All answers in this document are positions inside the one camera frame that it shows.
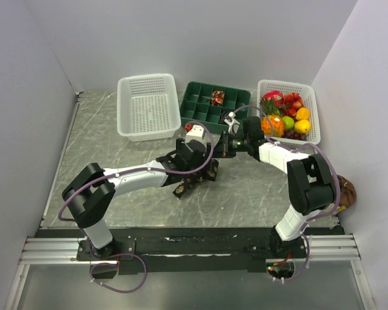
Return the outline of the black gold floral tie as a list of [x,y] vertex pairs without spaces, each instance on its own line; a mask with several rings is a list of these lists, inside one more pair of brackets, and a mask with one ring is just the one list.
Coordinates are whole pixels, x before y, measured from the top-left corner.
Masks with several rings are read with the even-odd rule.
[[209,165],[202,170],[185,176],[173,191],[173,195],[178,199],[187,193],[192,187],[204,181],[215,181],[219,169],[219,161],[212,159]]

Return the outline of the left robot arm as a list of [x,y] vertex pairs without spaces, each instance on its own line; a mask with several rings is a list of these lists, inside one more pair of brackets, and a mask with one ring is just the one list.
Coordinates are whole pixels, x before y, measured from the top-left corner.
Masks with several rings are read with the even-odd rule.
[[113,198],[153,187],[180,183],[185,176],[204,170],[213,154],[212,142],[179,138],[176,149],[149,163],[126,169],[103,169],[87,165],[64,189],[63,208],[83,231],[91,245],[91,255],[106,260],[118,253],[118,246],[105,220]]

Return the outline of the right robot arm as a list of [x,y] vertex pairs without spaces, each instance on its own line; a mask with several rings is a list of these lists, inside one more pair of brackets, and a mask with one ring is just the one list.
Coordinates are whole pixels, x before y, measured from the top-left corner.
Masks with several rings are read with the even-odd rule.
[[282,258],[321,211],[339,202],[338,177],[320,151],[309,155],[267,138],[257,116],[238,122],[236,114],[229,112],[221,116],[221,121],[228,130],[214,148],[216,157],[233,158],[238,152],[246,152],[287,175],[290,206],[270,235],[271,253]]

